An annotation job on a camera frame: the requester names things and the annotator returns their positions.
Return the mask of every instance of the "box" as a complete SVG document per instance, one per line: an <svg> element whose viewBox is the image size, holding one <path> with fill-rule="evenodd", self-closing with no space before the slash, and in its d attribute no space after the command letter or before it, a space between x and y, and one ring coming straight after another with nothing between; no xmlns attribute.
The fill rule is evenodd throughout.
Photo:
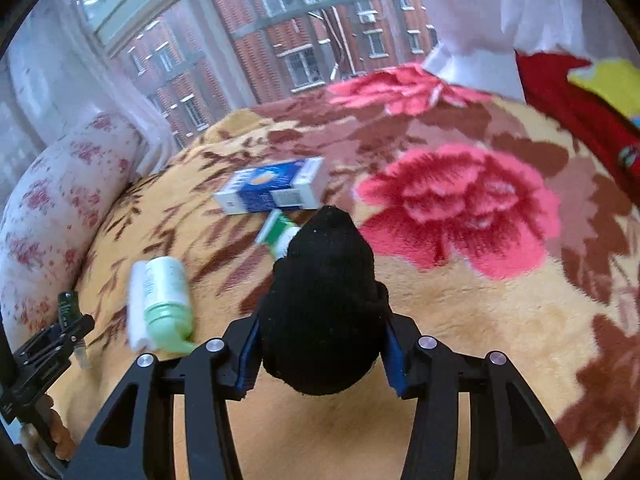
<svg viewBox="0 0 640 480"><path fill-rule="evenodd" d="M236 171L214 197L228 215L275 208L319 209L328 181L327 164L316 156Z"/></svg>

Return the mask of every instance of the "bed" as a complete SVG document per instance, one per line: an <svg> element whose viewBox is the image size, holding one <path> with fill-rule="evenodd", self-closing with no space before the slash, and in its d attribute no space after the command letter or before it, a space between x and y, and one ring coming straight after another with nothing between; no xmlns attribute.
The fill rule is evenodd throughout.
<svg viewBox="0 0 640 480"><path fill-rule="evenodd" d="M268 290L273 260L254 243L266 215L226 216L213 192L235 170L316 155L331 165L324 200L348 211L372 245L392 308L454 351L503 350L583 478L606 478L638 429L638 210L554 120L414 65L235 111L123 193L77 285L96 321L93 367L71 368L51 390L73 437L136 357L126 330L132 264L180 258L194 340L221 335ZM399 478L413 410L379 363L349 390L318 398L263 371L229 406L248 480ZM468 460L461 413L456 478L466 478ZM175 429L178 478L188 478L180 410Z"/></svg>

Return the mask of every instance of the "white pillow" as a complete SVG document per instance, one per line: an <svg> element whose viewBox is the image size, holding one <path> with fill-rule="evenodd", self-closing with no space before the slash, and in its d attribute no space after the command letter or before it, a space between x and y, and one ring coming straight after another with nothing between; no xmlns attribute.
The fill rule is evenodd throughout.
<svg viewBox="0 0 640 480"><path fill-rule="evenodd" d="M48 146L16 185L0 221L0 304L12 349L57 319L60 292L132 174L140 134L117 114Z"/></svg>

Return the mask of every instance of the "rolled black sock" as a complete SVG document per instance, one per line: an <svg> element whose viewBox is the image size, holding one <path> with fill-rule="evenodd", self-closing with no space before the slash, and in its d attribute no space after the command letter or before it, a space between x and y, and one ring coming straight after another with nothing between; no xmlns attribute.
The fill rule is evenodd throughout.
<svg viewBox="0 0 640 480"><path fill-rule="evenodd" d="M371 247L350 216L324 206L300 229L258 307L264 367L309 395L345 390L380 353L388 309Z"/></svg>

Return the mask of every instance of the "hand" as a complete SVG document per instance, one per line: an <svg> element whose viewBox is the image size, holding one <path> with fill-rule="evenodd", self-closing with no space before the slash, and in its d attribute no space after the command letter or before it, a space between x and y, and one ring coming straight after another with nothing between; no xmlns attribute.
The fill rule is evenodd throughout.
<svg viewBox="0 0 640 480"><path fill-rule="evenodd" d="M62 423L62 419L58 412L52 409L53 399L49 396L45 396L44 399L49 409L49 432L53 441L58 444L55 450L56 456L60 460L71 460L71 457L76 450L76 443L71 439L71 434ZM20 443L29 454L32 462L40 469L47 472L50 468L38 451L39 439L40 435L32 424L27 424L20 430Z"/></svg>

